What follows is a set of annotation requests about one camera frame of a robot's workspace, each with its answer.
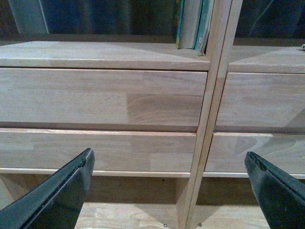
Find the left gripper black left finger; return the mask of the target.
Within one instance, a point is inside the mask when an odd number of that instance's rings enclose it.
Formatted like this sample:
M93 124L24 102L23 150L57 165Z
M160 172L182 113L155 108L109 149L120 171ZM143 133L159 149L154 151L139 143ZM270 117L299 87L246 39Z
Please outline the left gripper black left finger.
M73 229L90 188L94 151L87 148L35 189L0 211L2 229Z

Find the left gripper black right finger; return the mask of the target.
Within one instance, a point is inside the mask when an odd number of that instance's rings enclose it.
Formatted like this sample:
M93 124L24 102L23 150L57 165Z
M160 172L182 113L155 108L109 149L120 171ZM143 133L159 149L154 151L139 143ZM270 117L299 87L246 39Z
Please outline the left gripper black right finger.
M303 229L305 184L254 152L247 152L244 163L269 227Z

